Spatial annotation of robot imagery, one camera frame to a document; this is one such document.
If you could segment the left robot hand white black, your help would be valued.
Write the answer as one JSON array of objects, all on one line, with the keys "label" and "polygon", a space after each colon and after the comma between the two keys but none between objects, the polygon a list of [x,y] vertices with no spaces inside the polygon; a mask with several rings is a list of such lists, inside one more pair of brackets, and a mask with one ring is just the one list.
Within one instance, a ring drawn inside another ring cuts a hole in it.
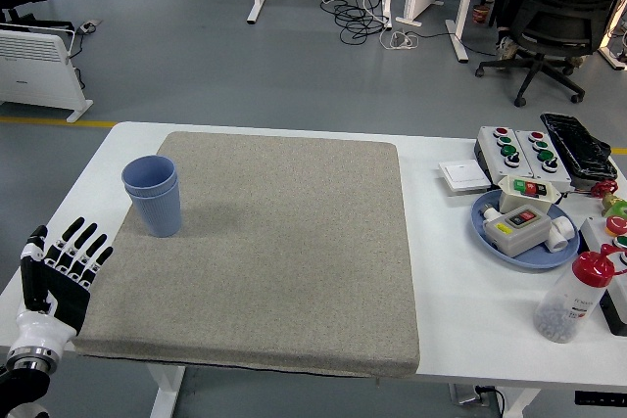
[{"label": "left robot hand white black", "polygon": [[23,301],[16,323],[18,339],[9,356],[49,350],[60,357],[78,336],[98,271],[113,253],[98,225],[76,219],[46,247],[48,229],[41,225],[28,237],[21,253]]}]

